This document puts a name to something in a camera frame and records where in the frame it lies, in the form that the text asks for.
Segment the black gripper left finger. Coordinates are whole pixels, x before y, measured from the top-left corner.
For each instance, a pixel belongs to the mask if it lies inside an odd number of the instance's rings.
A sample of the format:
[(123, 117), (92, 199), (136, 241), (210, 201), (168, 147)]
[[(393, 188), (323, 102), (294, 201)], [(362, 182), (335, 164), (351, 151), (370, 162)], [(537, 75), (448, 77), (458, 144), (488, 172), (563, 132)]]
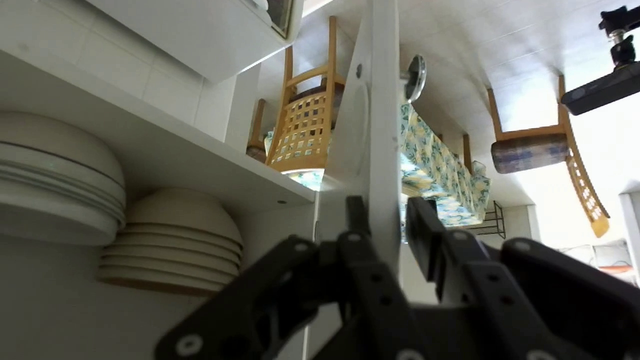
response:
[(320, 244), (287, 235), (168, 330), (154, 360), (274, 360), (325, 304), (339, 327), (314, 360), (428, 360), (417, 319), (370, 241), (366, 205), (346, 199), (347, 229)]

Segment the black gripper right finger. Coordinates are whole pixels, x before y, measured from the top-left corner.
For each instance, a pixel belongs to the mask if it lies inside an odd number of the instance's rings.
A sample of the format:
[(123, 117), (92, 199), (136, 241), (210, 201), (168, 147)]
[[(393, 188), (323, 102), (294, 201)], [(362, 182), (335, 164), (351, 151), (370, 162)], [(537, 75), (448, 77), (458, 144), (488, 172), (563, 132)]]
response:
[(406, 239), (438, 301), (420, 312), (458, 360), (640, 360), (640, 288), (529, 237), (498, 248), (406, 204)]

